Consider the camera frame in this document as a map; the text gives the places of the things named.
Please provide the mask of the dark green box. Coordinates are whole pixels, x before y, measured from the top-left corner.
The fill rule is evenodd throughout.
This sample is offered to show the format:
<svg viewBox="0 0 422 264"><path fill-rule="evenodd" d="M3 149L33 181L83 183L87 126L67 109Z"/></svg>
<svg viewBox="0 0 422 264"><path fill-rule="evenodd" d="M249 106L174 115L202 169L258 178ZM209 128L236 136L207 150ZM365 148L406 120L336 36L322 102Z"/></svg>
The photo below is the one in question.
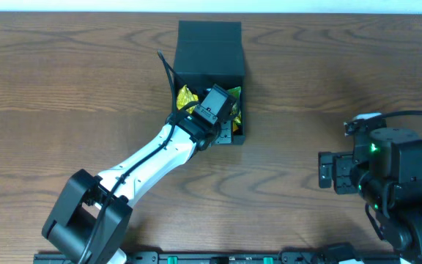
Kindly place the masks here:
<svg viewBox="0 0 422 264"><path fill-rule="evenodd" d="M213 85L228 90L241 87L242 125L232 144L245 141L245 56L240 22L180 21L173 68L175 90L184 85L203 100Z"/></svg>

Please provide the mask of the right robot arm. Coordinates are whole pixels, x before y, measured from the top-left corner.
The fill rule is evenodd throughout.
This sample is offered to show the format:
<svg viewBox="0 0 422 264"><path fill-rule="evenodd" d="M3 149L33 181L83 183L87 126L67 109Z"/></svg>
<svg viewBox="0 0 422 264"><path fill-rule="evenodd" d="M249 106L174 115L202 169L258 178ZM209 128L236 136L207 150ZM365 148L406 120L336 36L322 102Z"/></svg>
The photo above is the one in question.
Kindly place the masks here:
<svg viewBox="0 0 422 264"><path fill-rule="evenodd" d="M422 138L389 127L388 117L361 114L345 123L353 149L318 154L319 187L358 194L377 237L401 259L422 263Z"/></svg>

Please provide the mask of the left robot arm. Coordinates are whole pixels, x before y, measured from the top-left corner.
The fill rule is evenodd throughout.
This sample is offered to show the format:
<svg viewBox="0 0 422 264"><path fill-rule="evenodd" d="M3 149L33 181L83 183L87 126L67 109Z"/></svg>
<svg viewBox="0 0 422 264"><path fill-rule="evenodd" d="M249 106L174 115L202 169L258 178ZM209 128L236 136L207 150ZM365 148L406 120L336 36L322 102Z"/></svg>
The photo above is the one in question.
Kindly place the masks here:
<svg viewBox="0 0 422 264"><path fill-rule="evenodd" d="M120 164L91 175L81 169L66 182L42 236L73 263L126 263L120 246L133 208L171 170L206 150L237 111L195 102L172 112L160 132Z"/></svg>

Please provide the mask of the yellow chocolate wafer snack packet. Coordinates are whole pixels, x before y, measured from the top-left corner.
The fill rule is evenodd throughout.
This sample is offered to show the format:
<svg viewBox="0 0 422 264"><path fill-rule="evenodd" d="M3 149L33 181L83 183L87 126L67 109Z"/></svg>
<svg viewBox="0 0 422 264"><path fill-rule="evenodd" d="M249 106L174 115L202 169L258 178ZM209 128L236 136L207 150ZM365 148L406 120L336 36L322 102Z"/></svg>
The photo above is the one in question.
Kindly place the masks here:
<svg viewBox="0 0 422 264"><path fill-rule="evenodd" d="M195 94L193 94L189 89L187 85L184 85L181 89L179 89L178 95L177 95L177 109L184 109L186 112L191 114L194 110L194 108L199 103L199 97Z"/></svg>

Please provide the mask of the orange cracker snack packet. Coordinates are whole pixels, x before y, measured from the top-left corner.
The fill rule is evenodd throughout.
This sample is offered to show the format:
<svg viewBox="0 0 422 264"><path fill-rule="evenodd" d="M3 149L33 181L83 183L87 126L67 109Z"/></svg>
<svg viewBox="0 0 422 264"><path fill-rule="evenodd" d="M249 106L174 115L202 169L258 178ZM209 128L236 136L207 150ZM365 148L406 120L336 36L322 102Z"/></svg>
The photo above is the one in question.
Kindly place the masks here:
<svg viewBox="0 0 422 264"><path fill-rule="evenodd" d="M237 132L240 129L240 126L242 125L241 121L241 111L233 111L232 112L232 131Z"/></svg>

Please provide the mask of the green pandan cake snack packet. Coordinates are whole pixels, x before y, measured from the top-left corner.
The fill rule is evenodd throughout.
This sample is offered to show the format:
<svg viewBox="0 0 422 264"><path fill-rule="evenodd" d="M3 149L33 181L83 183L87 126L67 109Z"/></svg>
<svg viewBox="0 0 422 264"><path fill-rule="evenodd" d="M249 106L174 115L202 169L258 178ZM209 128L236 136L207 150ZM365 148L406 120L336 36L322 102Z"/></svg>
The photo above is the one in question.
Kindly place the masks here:
<svg viewBox="0 0 422 264"><path fill-rule="evenodd" d="M241 87L231 88L231 89L228 89L227 92L236 99L236 103L232 106L232 111L236 112L237 110L240 109L240 96L241 96L242 88Z"/></svg>

